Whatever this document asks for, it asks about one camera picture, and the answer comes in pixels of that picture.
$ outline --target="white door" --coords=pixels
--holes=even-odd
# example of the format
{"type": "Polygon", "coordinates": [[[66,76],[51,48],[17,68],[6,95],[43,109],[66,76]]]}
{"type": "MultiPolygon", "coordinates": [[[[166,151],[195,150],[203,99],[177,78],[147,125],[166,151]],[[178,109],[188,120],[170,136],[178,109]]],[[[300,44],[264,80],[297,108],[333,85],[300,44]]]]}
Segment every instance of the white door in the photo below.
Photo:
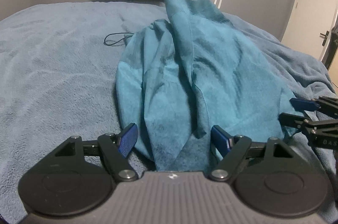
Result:
{"type": "Polygon", "coordinates": [[[337,3],[338,0],[295,0],[282,44],[320,59],[324,48],[320,34],[334,26],[337,3]]]}

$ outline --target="gray blanket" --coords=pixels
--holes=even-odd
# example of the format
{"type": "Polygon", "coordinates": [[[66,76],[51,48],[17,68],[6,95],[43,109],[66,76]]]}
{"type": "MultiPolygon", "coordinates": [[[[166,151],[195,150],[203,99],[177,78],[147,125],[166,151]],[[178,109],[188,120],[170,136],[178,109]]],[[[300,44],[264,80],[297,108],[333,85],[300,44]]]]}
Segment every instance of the gray blanket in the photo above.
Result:
{"type": "MultiPolygon", "coordinates": [[[[8,222],[25,216],[17,183],[47,153],[71,135],[91,140],[120,131],[114,85],[124,45],[104,46],[104,37],[137,32],[162,18],[167,19],[163,7],[88,2],[38,5],[0,22],[0,214],[8,222]]],[[[236,16],[228,18],[263,51],[297,97],[335,95],[318,61],[301,54],[294,59],[273,36],[236,16]],[[299,65],[302,61],[308,68],[299,65]]],[[[317,157],[301,134],[289,144],[326,170],[336,192],[332,152],[318,150],[317,157]]],[[[153,168],[137,154],[129,161],[139,174],[153,168]]],[[[321,214],[332,222],[337,213],[330,191],[321,214]]]]}

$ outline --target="black cable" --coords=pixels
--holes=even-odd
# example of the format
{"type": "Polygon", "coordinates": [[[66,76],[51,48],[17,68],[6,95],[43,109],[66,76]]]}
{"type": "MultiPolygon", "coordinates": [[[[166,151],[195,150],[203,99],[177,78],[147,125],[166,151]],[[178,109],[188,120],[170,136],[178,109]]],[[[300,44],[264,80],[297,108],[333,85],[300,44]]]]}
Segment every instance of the black cable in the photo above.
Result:
{"type": "Polygon", "coordinates": [[[106,42],[107,37],[109,37],[109,36],[111,36],[111,35],[117,35],[117,34],[132,34],[132,35],[134,35],[134,33],[131,33],[131,32],[117,32],[117,33],[110,33],[110,34],[108,34],[108,35],[104,38],[104,45],[105,45],[105,46],[113,46],[113,45],[117,44],[118,42],[120,42],[120,41],[122,41],[122,40],[124,40],[124,39],[126,39],[126,38],[131,37],[131,36],[125,36],[125,37],[121,38],[120,40],[118,40],[118,41],[116,41],[116,42],[114,42],[114,43],[112,43],[112,44],[107,44],[107,42],[106,42]]]}

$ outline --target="blue towel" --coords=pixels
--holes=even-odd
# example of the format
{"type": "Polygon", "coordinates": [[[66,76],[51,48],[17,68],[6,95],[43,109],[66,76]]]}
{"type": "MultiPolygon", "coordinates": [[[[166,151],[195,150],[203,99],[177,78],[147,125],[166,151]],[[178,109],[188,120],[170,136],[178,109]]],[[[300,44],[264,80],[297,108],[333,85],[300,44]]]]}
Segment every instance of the blue towel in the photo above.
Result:
{"type": "Polygon", "coordinates": [[[116,72],[122,127],[157,170],[203,170],[217,163],[210,129],[220,125],[253,141],[288,138],[281,112],[295,97],[260,49],[210,0],[165,0],[157,20],[128,40],[116,72]]]}

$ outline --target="ribbed gray surface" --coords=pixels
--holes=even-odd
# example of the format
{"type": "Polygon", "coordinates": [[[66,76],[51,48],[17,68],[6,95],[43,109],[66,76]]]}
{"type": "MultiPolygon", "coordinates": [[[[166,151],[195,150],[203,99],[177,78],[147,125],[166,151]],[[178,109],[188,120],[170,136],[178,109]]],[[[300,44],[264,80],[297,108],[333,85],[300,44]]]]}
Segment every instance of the ribbed gray surface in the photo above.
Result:
{"type": "Polygon", "coordinates": [[[277,219],[257,213],[234,195],[226,183],[212,182],[202,172],[146,172],[135,182],[118,185],[104,205],[68,220],[30,216],[22,224],[324,224],[313,214],[277,219]]]}

